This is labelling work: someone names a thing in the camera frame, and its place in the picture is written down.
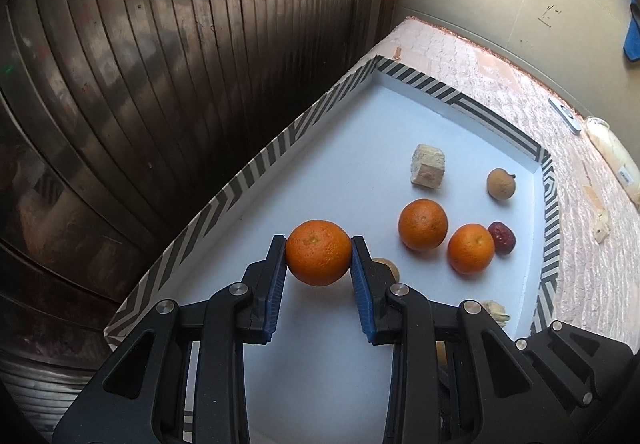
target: beige wall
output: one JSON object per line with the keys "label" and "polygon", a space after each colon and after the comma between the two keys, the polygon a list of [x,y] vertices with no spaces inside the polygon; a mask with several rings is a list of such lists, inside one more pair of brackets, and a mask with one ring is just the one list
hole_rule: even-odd
{"label": "beige wall", "polygon": [[585,115],[602,117],[640,164],[640,63],[622,44],[630,0],[398,0],[418,16],[505,56]]}

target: silver rivet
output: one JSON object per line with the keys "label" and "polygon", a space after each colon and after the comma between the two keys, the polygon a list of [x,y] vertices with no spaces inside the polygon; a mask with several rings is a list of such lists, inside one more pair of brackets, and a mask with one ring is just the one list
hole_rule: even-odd
{"label": "silver rivet", "polygon": [[394,296],[406,296],[409,294],[409,288],[404,283],[395,283],[389,289]]}
{"label": "silver rivet", "polygon": [[158,305],[156,305],[156,310],[159,314],[168,314],[174,309],[174,307],[175,303],[173,301],[170,299],[163,299],[158,302]]}
{"label": "silver rivet", "polygon": [[242,282],[233,283],[229,285],[229,292],[233,296],[242,296],[242,294],[246,294],[249,288]]}
{"label": "silver rivet", "polygon": [[473,301],[471,299],[468,301],[465,301],[465,304],[463,305],[463,307],[469,314],[479,314],[480,311],[482,310],[482,307],[480,306],[480,304],[477,301]]}

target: black and white striped border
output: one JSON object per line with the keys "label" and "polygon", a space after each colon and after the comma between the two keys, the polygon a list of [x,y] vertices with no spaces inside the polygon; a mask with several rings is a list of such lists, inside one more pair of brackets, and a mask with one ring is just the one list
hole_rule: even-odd
{"label": "black and white striped border", "polygon": [[500,135],[527,156],[542,164],[545,186],[545,249],[537,307],[531,331],[532,333],[539,332],[551,323],[560,265],[560,227],[556,179],[548,151],[507,120],[455,88],[402,63],[376,56],[352,74],[343,77],[306,109],[255,158],[249,161],[169,244],[162,256],[156,260],[134,287],[109,325],[104,329],[104,335],[109,344],[117,346],[124,339],[137,323],[151,299],[156,296],[156,293],[175,269],[180,266],[204,235],[238,201],[242,193],[253,186],[297,140],[305,135],[310,126],[316,124],[324,114],[334,107],[335,103],[361,84],[374,70],[379,70],[383,74],[415,87],[478,120],[489,130]]}

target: white tray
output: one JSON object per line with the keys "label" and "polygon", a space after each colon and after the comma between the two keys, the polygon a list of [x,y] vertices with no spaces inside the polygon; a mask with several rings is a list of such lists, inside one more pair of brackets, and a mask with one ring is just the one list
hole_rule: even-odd
{"label": "white tray", "polygon": [[[439,190],[409,182],[418,143],[446,155]],[[505,203],[486,192],[495,167],[516,174],[516,194]],[[449,234],[437,250],[416,254],[399,241],[397,221],[406,204],[423,197],[444,207]],[[527,336],[550,322],[555,283],[545,277],[558,270],[557,202],[550,157],[539,144],[453,88],[375,58],[338,82],[194,218],[106,334],[116,343],[161,298],[208,299],[262,260],[274,234],[323,218],[364,236],[373,257],[395,262],[401,281],[429,299],[495,300],[511,315],[507,334]],[[514,231],[516,249],[476,278],[457,275],[446,262],[448,238],[463,224],[495,220]],[[348,274],[324,288],[288,274],[273,341],[245,345],[256,442],[260,434],[278,444],[378,442],[391,358],[390,347],[367,343]]]}

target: white label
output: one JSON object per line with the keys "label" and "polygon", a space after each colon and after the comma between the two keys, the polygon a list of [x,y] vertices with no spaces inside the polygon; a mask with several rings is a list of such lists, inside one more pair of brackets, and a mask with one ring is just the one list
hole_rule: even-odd
{"label": "white label", "polygon": [[618,170],[618,178],[625,186],[631,186],[634,183],[631,173],[624,166]]}

